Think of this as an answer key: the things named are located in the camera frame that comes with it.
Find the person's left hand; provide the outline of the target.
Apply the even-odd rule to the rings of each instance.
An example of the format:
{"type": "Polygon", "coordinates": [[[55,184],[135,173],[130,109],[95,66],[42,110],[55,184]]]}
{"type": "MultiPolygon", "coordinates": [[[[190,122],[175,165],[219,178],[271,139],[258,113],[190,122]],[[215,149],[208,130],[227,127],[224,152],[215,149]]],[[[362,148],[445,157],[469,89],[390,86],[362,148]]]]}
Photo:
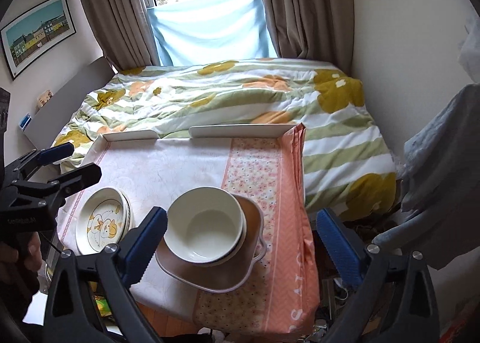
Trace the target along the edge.
{"type": "Polygon", "coordinates": [[[41,241],[39,234],[34,232],[27,245],[22,245],[20,250],[1,243],[1,276],[9,277],[7,266],[21,261],[27,270],[37,273],[42,264],[41,241]]]}

